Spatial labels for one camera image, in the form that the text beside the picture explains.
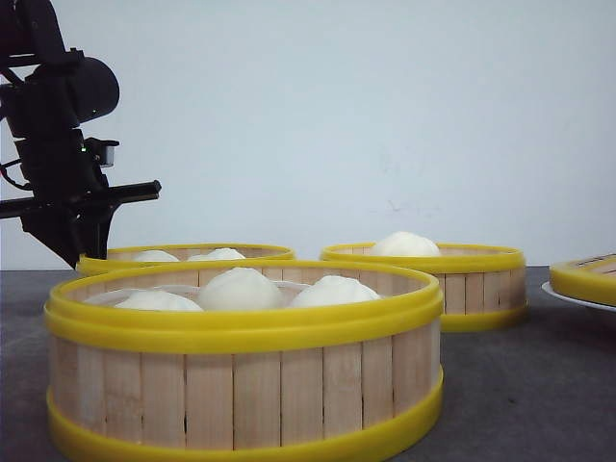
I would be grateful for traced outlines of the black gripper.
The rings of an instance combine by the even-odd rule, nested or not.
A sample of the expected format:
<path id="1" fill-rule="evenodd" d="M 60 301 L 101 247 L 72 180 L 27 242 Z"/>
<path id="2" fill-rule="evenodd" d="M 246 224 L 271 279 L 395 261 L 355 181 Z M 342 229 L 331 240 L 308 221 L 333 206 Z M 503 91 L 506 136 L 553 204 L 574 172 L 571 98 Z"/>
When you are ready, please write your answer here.
<path id="1" fill-rule="evenodd" d="M 91 258 L 106 259 L 117 206 L 156 199 L 162 188 L 157 180 L 110 186 L 103 167 L 85 151 L 84 140 L 79 129 L 58 140 L 23 139 L 15 143 L 19 159 L 1 166 L 1 175 L 8 178 L 8 168 L 19 164 L 27 182 L 15 186 L 33 194 L 3 200 L 1 217 L 22 216 L 22 229 L 73 269 L 80 257 L 76 216 L 70 211 L 42 210 L 52 207 L 86 210 L 85 253 Z"/>

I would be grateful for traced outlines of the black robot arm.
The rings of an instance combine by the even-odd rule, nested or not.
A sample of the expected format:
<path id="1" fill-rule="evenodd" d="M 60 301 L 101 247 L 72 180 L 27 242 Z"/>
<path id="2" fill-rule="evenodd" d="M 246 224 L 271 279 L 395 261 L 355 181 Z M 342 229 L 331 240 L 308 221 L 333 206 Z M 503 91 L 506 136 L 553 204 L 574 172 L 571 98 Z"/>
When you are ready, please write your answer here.
<path id="1" fill-rule="evenodd" d="M 28 196 L 4 200 L 2 218 L 19 218 L 25 232 L 75 267 L 81 257 L 104 259 L 113 215 L 125 203 L 158 198 L 159 181 L 112 187 L 103 168 L 114 163 L 114 140 L 84 137 L 81 124 L 106 116 L 119 84 L 103 62 L 66 48 L 49 1 L 1 4 L 1 117 L 14 138 L 10 167 Z"/>

